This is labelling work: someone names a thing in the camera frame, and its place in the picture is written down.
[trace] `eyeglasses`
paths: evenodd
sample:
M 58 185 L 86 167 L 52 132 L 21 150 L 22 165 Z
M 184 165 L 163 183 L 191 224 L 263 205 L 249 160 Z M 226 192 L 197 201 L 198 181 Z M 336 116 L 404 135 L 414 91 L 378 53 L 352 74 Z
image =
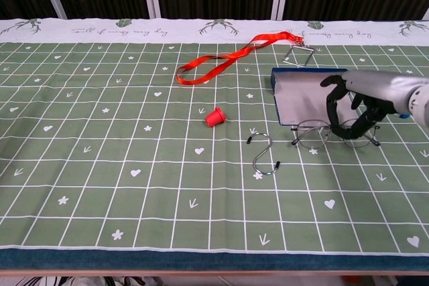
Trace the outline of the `eyeglasses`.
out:
M 344 129 L 350 129 L 353 123 L 357 119 L 351 119 L 345 121 L 341 127 Z M 374 139 L 375 132 L 380 126 L 376 125 L 370 128 L 362 137 L 355 140 L 343 139 L 349 147 L 360 148 L 365 147 L 372 143 L 376 147 L 380 146 L 380 142 Z M 292 127 L 292 131 L 296 131 L 296 139 L 292 141 L 292 145 L 298 144 L 298 142 L 309 149 L 316 149 L 323 147 L 330 138 L 332 126 L 321 120 L 307 120 L 298 124 L 297 127 Z

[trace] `red lanyard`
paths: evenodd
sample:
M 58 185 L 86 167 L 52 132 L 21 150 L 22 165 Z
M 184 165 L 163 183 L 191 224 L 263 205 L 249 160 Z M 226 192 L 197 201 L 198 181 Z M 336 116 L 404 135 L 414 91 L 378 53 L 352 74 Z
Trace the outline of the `red lanyard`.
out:
M 260 44 L 260 45 L 257 45 L 257 44 L 251 45 L 252 42 L 255 42 L 257 40 L 266 40 L 266 42 L 263 44 Z M 236 60 L 238 60 L 241 57 L 246 56 L 247 54 L 249 54 L 253 50 L 257 50 L 257 49 L 260 49 L 262 47 L 266 47 L 268 45 L 271 45 L 272 43 L 275 43 L 278 40 L 290 40 L 290 41 L 296 42 L 298 44 L 304 43 L 303 37 L 295 36 L 291 33 L 286 32 L 286 31 L 282 31 L 280 33 L 262 33 L 261 35 L 255 36 L 246 46 L 244 46 L 243 48 L 241 48 L 239 51 L 237 51 L 235 53 L 220 55 L 220 56 L 214 56 L 214 55 L 201 56 L 201 57 L 198 57 L 197 59 L 187 63 L 186 65 L 179 67 L 176 71 L 176 80 L 180 84 L 183 84 L 183 85 L 201 84 L 203 82 L 206 82 L 207 80 L 214 78 L 216 75 L 223 72 L 227 67 L 232 65 Z M 185 72 L 185 71 L 191 70 L 191 69 L 197 67 L 198 65 L 204 63 L 207 60 L 213 60 L 213 59 L 217 60 L 217 59 L 221 59 L 221 58 L 222 59 L 228 58 L 228 60 L 226 62 L 222 63 L 221 65 L 213 68 L 210 72 L 208 72 L 204 76 L 201 76 L 201 77 L 196 78 L 194 80 L 184 80 L 179 75 L 180 72 Z

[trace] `lanyard metal clip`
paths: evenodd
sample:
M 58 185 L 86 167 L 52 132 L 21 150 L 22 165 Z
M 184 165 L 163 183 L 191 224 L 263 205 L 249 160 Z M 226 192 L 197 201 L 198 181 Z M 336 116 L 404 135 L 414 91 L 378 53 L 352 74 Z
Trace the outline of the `lanyard metal clip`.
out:
M 306 59 L 304 64 L 299 64 L 297 59 L 295 59 L 296 63 L 289 62 L 290 55 L 294 54 L 294 48 L 310 52 L 310 54 L 307 56 L 307 59 Z M 283 63 L 291 64 L 291 65 L 294 65 L 297 67 L 306 67 L 307 63 L 311 59 L 311 56 L 313 56 L 313 53 L 314 53 L 314 48 L 308 47 L 307 45 L 304 44 L 304 41 L 303 41 L 303 42 L 298 43 L 297 45 L 292 45 L 292 47 L 289 49 L 289 52 L 284 56 Z

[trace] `robotic hand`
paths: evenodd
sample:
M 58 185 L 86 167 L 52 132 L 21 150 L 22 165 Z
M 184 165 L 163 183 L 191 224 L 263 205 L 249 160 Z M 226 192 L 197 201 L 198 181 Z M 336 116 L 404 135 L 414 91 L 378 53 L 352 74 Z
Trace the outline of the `robotic hand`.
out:
M 406 76 L 395 72 L 355 70 L 331 75 L 320 85 L 336 87 L 326 99 L 329 121 L 335 135 L 357 139 L 382 121 L 387 114 L 411 114 L 417 124 L 429 126 L 429 78 Z M 341 127 L 336 102 L 347 93 L 355 93 L 353 110 L 363 101 L 367 110 L 350 128 Z

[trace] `table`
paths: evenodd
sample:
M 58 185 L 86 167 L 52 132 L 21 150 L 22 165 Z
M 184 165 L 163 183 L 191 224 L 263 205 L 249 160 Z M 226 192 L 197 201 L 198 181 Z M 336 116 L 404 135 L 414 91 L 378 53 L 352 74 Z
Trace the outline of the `table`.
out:
M 206 84 L 174 80 L 282 29 L 315 47 L 312 67 L 427 76 L 424 23 L 19 22 L 0 24 L 14 26 L 0 35 L 0 269 L 426 273 L 426 129 L 388 116 L 381 147 L 291 146 L 269 84 L 287 42 Z M 216 106 L 227 121 L 209 129 Z M 251 166 L 255 131 L 273 138 L 273 176 Z

